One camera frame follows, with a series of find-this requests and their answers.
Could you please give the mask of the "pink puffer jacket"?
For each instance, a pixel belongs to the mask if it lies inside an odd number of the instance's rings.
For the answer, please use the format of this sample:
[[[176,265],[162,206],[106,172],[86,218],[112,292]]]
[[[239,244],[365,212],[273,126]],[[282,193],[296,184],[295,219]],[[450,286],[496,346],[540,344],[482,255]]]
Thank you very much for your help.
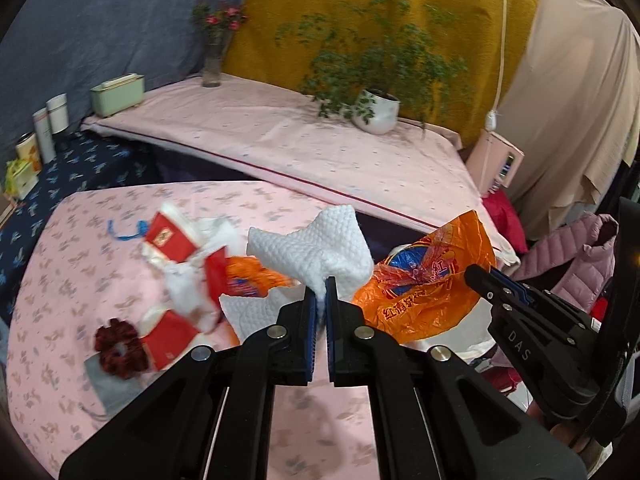
[[[590,312],[612,280],[617,232],[609,214],[586,212],[538,240],[511,278]]]

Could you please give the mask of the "white paper napkin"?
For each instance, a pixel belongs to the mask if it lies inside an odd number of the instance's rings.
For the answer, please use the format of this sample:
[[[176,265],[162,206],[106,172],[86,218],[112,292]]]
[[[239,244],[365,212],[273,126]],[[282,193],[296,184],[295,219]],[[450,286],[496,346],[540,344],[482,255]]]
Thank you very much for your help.
[[[273,287],[265,297],[222,295],[220,306],[239,341],[277,322],[280,309],[302,300],[305,287]]]

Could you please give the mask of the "mint green tissue box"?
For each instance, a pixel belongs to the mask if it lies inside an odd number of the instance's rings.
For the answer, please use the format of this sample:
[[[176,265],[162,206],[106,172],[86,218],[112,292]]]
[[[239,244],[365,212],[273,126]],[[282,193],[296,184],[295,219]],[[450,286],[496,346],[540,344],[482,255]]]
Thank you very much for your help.
[[[93,113],[110,117],[142,103],[144,76],[128,74],[97,84],[90,90]]]

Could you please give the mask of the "small orange snack wrapper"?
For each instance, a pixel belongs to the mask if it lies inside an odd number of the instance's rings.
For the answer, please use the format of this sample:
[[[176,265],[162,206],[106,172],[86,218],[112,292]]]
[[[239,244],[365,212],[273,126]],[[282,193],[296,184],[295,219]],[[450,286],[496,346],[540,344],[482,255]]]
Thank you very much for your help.
[[[255,257],[229,257],[227,276],[230,296],[267,297],[273,288],[294,285],[290,278],[266,268]]]

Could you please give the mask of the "white textured paper towel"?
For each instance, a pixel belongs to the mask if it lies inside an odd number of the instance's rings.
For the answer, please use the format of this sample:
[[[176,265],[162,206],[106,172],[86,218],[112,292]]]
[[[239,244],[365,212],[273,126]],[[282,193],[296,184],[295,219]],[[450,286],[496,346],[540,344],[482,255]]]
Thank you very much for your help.
[[[323,209],[303,229],[277,234],[251,228],[246,252],[263,266],[299,281],[326,298],[326,281],[334,278],[337,296],[352,299],[372,278],[374,263],[352,206]]]

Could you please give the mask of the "navy floral cloth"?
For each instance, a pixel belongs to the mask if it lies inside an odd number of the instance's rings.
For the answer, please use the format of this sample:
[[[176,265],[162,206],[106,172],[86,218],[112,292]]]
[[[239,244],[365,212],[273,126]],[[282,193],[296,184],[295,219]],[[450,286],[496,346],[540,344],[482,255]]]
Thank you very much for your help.
[[[76,133],[62,141],[56,159],[1,228],[1,318],[11,323],[17,293],[41,232],[62,199],[76,192],[155,183],[151,152],[134,141]]]

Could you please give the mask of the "pale pink bench cover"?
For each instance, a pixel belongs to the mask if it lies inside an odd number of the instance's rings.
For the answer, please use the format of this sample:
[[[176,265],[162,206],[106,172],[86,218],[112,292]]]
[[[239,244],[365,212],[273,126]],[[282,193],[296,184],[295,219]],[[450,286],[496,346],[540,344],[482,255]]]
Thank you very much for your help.
[[[375,136],[321,119],[295,91],[235,76],[217,88],[200,78],[145,93],[143,102],[82,123],[104,136],[145,141],[248,176],[428,233],[476,211],[500,266],[520,259],[498,232],[454,144],[400,122]]]

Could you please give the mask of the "beige backdrop cloth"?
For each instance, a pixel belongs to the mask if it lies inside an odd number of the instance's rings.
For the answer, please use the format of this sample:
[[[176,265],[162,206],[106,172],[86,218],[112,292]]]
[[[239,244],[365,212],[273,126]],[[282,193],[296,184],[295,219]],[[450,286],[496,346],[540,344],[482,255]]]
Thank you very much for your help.
[[[508,195],[527,237],[598,206],[639,140],[639,35],[627,14],[605,0],[538,0],[498,114],[524,153]]]

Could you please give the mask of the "tall white tube bottle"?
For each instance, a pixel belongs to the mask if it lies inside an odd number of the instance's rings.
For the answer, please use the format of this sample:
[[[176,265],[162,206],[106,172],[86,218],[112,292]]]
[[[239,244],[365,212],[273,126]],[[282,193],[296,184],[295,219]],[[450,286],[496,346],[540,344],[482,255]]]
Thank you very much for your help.
[[[55,160],[55,147],[50,128],[48,111],[45,107],[32,114],[34,129],[42,162],[47,165]]]

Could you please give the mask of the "dark red velvet scrunchie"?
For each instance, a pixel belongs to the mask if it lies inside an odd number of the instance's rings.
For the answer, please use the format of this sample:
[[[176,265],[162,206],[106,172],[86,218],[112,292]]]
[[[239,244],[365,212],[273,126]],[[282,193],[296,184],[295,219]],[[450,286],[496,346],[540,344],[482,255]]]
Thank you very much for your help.
[[[129,379],[150,367],[136,328],[119,318],[111,318],[94,335],[94,350],[99,355],[101,370],[120,379]]]

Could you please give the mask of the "orange plastic bag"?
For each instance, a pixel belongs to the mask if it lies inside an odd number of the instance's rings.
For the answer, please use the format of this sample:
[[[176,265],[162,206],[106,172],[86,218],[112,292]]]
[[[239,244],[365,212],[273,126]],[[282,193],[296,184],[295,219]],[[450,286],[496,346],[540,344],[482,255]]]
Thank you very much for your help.
[[[483,223],[469,210],[379,262],[352,302],[369,325],[408,344],[456,327],[480,300],[465,270],[495,264]]]

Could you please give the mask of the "potted green plant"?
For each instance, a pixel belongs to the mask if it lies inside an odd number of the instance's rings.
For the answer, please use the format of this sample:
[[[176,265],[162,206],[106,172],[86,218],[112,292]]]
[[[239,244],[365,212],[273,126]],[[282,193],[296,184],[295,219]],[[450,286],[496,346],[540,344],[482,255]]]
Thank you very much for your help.
[[[341,1],[279,25],[274,41],[312,53],[299,90],[318,104],[320,117],[370,125],[378,96],[397,101],[401,113],[425,126],[469,92],[468,64],[445,48],[459,23],[457,14],[431,3]]]

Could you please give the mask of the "green yellow small box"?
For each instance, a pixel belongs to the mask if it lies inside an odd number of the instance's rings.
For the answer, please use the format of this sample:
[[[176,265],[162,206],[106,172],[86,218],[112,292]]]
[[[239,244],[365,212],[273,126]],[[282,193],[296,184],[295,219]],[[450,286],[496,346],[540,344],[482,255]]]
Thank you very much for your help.
[[[38,183],[38,177],[29,160],[14,159],[6,163],[4,190],[17,200],[24,200]]]

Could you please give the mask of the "glass vase with red flowers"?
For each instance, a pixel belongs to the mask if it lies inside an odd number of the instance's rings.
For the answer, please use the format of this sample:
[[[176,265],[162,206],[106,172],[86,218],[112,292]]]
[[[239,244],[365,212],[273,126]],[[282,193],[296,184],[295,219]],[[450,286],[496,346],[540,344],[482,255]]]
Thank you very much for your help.
[[[244,6],[223,2],[214,9],[207,0],[198,0],[192,20],[203,41],[202,86],[217,88],[221,85],[221,65],[231,38],[247,21]]]

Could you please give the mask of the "white cloth gloves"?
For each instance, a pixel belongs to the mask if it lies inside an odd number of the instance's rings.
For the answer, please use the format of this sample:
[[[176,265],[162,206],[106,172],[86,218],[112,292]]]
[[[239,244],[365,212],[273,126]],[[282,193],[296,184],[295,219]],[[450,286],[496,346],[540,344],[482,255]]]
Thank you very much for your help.
[[[172,308],[202,333],[210,333],[220,319],[220,307],[208,296],[205,259],[224,249],[227,255],[244,255],[244,242],[228,217],[201,218],[195,221],[203,230],[205,244],[185,262],[164,266],[165,285]]]

